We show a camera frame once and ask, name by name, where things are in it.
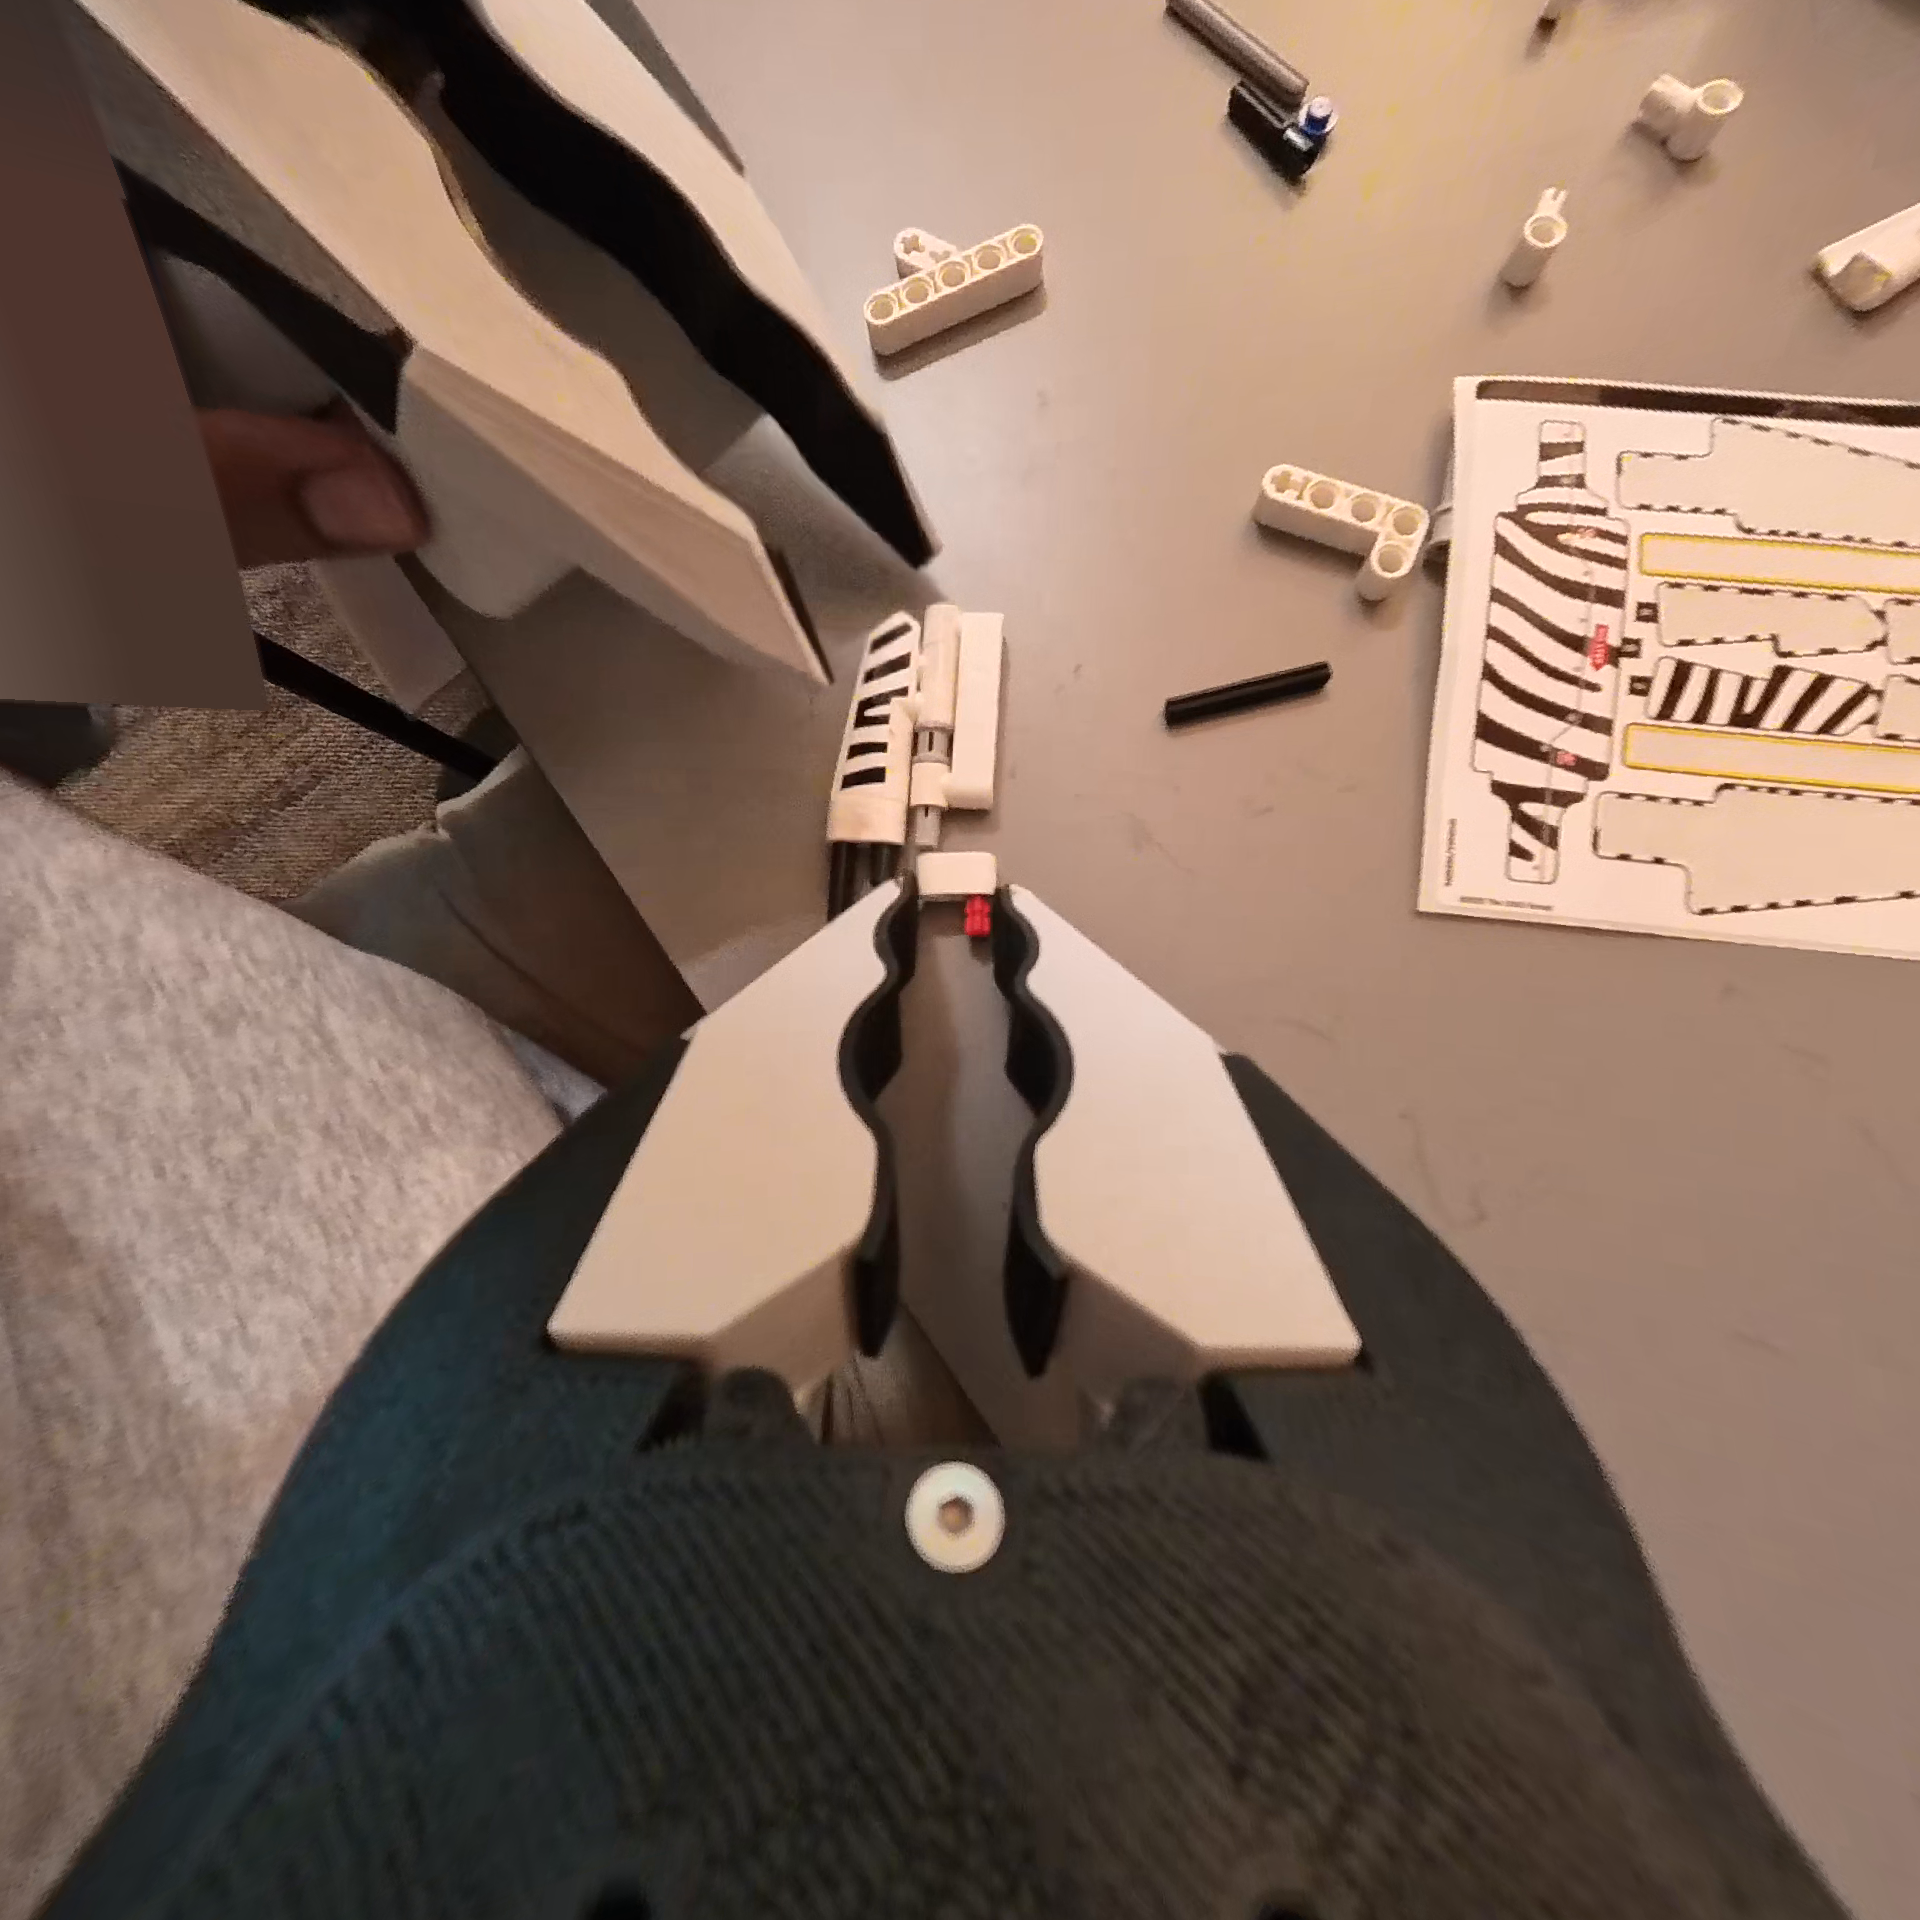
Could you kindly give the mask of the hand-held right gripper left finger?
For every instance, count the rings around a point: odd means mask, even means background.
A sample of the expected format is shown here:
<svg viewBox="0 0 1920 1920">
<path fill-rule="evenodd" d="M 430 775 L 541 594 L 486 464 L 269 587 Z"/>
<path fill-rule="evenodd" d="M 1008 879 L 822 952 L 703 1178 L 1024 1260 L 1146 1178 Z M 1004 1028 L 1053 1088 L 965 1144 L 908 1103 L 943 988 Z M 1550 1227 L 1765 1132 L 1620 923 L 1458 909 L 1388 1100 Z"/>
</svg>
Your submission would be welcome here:
<svg viewBox="0 0 1920 1920">
<path fill-rule="evenodd" d="M 547 1322 L 558 1348 L 790 1388 L 883 1352 L 900 1220 L 879 1097 L 918 917 L 915 882 L 890 881 L 687 1032 Z"/>
</svg>

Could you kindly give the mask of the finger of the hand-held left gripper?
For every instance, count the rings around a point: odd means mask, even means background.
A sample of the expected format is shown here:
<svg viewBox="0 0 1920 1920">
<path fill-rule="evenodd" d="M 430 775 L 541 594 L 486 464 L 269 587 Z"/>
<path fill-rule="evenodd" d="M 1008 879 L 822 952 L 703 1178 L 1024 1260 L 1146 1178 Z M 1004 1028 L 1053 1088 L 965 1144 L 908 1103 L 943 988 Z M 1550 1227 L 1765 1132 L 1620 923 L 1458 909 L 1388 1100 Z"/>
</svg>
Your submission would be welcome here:
<svg viewBox="0 0 1920 1920">
<path fill-rule="evenodd" d="M 903 565 L 936 556 L 885 420 L 752 184 L 590 4 L 435 4 L 448 120 L 610 257 Z"/>
<path fill-rule="evenodd" d="M 500 271 L 355 51 L 250 4 L 75 4 L 75 25 L 123 165 L 366 328 L 396 395 L 352 410 L 422 497 L 443 591 L 506 620 L 581 571 L 709 653 L 827 684 L 749 517 Z"/>
</svg>

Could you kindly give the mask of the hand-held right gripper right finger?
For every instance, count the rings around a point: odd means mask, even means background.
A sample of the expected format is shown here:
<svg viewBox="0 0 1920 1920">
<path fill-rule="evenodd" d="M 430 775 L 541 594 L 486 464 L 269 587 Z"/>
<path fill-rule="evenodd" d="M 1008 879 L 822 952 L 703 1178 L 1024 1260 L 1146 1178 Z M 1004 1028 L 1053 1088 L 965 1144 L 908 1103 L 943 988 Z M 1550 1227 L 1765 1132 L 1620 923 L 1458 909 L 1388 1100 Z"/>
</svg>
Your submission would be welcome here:
<svg viewBox="0 0 1920 1920">
<path fill-rule="evenodd" d="M 1019 884 L 991 977 L 1026 1112 L 1000 1263 L 1024 1376 L 1109 1408 L 1135 1381 L 1352 1368 L 1360 1333 L 1208 1032 Z"/>
</svg>

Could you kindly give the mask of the white zebra-striped lego assembly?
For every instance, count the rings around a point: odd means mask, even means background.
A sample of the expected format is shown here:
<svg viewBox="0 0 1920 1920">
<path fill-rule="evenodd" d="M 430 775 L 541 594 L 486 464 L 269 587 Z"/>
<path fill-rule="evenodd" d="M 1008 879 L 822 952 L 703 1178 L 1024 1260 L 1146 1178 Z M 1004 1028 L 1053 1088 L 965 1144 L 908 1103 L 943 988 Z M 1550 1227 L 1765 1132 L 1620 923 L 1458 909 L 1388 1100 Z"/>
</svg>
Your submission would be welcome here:
<svg viewBox="0 0 1920 1920">
<path fill-rule="evenodd" d="M 994 808 L 1004 665 L 996 612 L 934 604 L 869 632 L 827 793 L 829 919 L 899 879 L 933 903 L 996 896 L 996 857 L 946 849 L 943 827 Z"/>
</svg>

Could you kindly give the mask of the white five-hole lego beam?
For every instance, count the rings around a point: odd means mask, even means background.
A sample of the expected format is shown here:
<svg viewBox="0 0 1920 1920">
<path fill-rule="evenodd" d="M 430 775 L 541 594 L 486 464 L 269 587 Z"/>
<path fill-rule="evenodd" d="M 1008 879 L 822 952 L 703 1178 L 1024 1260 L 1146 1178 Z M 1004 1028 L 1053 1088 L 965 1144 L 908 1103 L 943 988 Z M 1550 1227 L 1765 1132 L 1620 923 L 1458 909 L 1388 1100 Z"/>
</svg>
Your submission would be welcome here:
<svg viewBox="0 0 1920 1920">
<path fill-rule="evenodd" d="M 1043 289 L 1047 241 L 1038 225 L 950 249 L 933 275 L 895 275 L 867 297 L 861 320 L 877 359 L 933 343 Z"/>
</svg>

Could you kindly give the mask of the black lego axle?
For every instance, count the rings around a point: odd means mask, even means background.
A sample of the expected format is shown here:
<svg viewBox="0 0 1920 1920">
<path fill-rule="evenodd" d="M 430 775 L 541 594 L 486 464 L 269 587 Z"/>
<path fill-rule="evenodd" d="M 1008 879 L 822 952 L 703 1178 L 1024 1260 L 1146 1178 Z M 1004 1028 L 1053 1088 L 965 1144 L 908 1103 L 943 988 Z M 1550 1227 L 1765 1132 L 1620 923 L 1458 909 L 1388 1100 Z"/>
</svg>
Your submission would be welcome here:
<svg viewBox="0 0 1920 1920">
<path fill-rule="evenodd" d="M 1328 691 L 1331 682 L 1333 665 L 1328 660 L 1298 664 L 1261 677 L 1167 697 L 1162 708 L 1162 723 L 1166 732 L 1196 730 L 1239 713 L 1259 713 L 1315 699 Z"/>
</svg>

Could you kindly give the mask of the grey lego axle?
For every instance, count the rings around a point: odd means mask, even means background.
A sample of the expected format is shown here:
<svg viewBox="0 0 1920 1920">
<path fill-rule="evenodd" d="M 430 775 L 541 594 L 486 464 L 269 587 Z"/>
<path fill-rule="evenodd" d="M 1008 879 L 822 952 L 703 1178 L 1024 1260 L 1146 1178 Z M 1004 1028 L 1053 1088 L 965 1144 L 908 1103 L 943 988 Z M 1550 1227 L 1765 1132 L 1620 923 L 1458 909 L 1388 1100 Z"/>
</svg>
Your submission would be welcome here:
<svg viewBox="0 0 1920 1920">
<path fill-rule="evenodd" d="M 1166 2 L 1164 11 L 1220 58 L 1239 83 L 1261 95 L 1269 103 L 1290 113 L 1308 100 L 1309 83 L 1304 74 L 1237 21 L 1223 4 Z"/>
</svg>

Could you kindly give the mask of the black lego piece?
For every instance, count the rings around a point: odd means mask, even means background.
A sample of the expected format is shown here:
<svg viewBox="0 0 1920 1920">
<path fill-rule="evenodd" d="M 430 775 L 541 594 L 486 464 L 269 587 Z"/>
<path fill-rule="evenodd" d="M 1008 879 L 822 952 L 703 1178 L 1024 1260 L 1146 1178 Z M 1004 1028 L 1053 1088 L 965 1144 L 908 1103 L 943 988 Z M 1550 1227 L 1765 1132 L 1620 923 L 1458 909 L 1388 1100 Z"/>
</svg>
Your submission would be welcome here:
<svg viewBox="0 0 1920 1920">
<path fill-rule="evenodd" d="M 1298 186 L 1308 178 L 1325 146 L 1304 111 L 1271 100 L 1245 81 L 1229 90 L 1228 123 L 1283 181 Z"/>
</svg>

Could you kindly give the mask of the white L-shaped lego beam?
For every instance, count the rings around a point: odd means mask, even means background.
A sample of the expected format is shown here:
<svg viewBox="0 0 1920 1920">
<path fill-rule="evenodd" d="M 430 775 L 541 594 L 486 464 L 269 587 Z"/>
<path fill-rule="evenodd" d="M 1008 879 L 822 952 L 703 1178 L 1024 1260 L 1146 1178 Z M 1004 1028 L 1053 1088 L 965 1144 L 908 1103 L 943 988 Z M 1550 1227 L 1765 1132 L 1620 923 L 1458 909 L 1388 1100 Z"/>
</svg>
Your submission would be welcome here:
<svg viewBox="0 0 1920 1920">
<path fill-rule="evenodd" d="M 1253 520 L 1269 532 L 1352 556 L 1356 592 L 1368 607 L 1410 580 L 1431 532 L 1422 503 L 1296 464 L 1264 471 Z"/>
</svg>

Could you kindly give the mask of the white lego pin connector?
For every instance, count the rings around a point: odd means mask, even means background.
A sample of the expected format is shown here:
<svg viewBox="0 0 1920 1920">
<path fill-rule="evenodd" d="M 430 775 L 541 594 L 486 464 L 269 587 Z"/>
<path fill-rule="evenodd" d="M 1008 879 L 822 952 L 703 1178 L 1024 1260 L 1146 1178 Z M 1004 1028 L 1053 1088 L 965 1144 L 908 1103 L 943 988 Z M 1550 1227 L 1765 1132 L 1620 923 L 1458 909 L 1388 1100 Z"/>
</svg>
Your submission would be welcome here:
<svg viewBox="0 0 1920 1920">
<path fill-rule="evenodd" d="M 1532 289 L 1547 261 L 1566 245 L 1567 231 L 1567 192 L 1564 186 L 1550 186 L 1535 199 L 1501 264 L 1501 287 L 1510 293 Z"/>
</svg>

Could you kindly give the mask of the white T-shaped lego connector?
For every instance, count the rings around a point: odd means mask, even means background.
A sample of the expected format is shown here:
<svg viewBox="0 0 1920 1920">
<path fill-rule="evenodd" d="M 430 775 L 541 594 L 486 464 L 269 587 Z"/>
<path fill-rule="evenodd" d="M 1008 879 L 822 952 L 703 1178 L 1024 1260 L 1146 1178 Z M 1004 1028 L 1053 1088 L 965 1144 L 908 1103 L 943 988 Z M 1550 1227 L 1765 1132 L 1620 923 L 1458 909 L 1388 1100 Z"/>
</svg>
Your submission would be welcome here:
<svg viewBox="0 0 1920 1920">
<path fill-rule="evenodd" d="M 1662 74 L 1640 95 L 1634 128 L 1659 141 L 1668 157 L 1693 162 L 1704 157 L 1742 106 L 1743 87 L 1738 81 L 1691 85 Z"/>
</svg>

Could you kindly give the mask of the large white lego panel piece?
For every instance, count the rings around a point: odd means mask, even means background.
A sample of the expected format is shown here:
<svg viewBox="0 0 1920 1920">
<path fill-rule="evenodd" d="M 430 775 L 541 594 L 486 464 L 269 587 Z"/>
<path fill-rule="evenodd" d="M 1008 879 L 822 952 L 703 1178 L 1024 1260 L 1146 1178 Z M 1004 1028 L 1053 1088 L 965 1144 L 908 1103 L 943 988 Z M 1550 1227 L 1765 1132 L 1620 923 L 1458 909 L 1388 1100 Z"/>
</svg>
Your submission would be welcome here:
<svg viewBox="0 0 1920 1920">
<path fill-rule="evenodd" d="M 1917 283 L 1917 217 L 1911 203 L 1815 255 L 1813 276 L 1846 314 L 1863 319 Z"/>
</svg>

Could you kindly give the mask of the person's left hand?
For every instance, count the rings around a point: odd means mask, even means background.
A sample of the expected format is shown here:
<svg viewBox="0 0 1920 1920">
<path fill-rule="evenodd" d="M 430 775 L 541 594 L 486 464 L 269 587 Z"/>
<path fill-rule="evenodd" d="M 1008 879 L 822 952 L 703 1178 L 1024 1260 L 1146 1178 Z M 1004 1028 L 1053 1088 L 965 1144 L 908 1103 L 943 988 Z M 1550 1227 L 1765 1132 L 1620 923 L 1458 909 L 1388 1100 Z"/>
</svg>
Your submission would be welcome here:
<svg viewBox="0 0 1920 1920">
<path fill-rule="evenodd" d="M 196 426 L 239 570 L 396 557 L 432 536 L 408 475 L 350 416 L 202 408 Z"/>
</svg>

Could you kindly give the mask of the tan cloth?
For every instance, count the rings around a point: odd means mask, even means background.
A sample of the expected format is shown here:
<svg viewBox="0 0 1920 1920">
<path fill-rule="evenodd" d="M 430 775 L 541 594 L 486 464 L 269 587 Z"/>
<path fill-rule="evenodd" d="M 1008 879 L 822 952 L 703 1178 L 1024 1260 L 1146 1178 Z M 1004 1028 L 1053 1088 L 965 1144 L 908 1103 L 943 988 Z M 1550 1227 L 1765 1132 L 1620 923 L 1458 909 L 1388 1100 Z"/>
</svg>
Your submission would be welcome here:
<svg viewBox="0 0 1920 1920">
<path fill-rule="evenodd" d="M 374 841 L 286 909 L 456 992 L 605 1088 L 703 1018 L 522 748 L 427 826 Z"/>
</svg>

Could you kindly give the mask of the person's grey sweatpants leg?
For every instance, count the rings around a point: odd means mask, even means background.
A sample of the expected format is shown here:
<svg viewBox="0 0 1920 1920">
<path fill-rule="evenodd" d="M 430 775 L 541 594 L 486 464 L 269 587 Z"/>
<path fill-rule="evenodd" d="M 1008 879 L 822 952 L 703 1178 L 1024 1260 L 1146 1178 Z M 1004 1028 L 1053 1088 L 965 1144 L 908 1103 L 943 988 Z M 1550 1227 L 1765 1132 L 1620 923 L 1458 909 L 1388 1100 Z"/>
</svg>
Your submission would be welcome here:
<svg viewBox="0 0 1920 1920">
<path fill-rule="evenodd" d="M 11 775 L 2 895 L 2 1901 L 34 1915 L 323 1402 L 594 1079 Z"/>
</svg>

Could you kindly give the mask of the zebra sticker sheet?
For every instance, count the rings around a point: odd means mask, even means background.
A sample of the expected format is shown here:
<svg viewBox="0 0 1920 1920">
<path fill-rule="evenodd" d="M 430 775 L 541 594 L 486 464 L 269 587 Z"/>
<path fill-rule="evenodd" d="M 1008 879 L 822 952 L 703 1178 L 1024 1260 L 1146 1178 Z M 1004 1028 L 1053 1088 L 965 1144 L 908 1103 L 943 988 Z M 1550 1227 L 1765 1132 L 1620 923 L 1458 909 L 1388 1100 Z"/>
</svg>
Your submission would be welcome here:
<svg viewBox="0 0 1920 1920">
<path fill-rule="evenodd" d="M 1419 907 L 1917 956 L 1915 405 L 1453 385 Z"/>
</svg>

